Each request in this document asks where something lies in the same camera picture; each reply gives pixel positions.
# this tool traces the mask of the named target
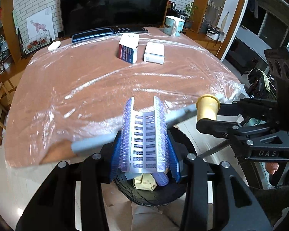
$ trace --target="mug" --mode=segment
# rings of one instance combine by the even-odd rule
[[[166,16],[164,33],[170,36],[180,36],[184,26],[184,20],[178,17]]]

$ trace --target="television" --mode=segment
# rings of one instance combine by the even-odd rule
[[[100,27],[163,24],[168,0],[60,0],[66,36]]]

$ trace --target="plastic sheet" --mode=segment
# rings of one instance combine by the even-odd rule
[[[221,102],[239,98],[242,85],[212,54],[188,37],[162,29],[141,33],[136,64],[117,58],[120,35],[71,44],[33,56],[15,92],[6,126],[5,156],[13,167],[68,159],[71,142],[116,133],[125,103],[152,111],[158,96],[167,113],[194,104],[203,94]],[[148,41],[164,44],[164,65],[143,62]]]

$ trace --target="giraffe drawing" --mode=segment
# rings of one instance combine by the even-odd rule
[[[39,23],[34,22],[33,20],[31,20],[30,23],[35,27],[36,34],[39,33],[40,29],[42,29],[44,32],[47,31],[45,24],[39,24]]]

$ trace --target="potted plant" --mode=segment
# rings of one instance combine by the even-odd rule
[[[198,8],[198,7],[196,5],[194,5],[193,2],[187,4],[184,7],[184,11],[187,14],[187,19],[185,20],[184,28],[190,29],[192,27],[193,22],[194,22],[193,21],[193,15],[194,15],[194,11],[196,8]]]

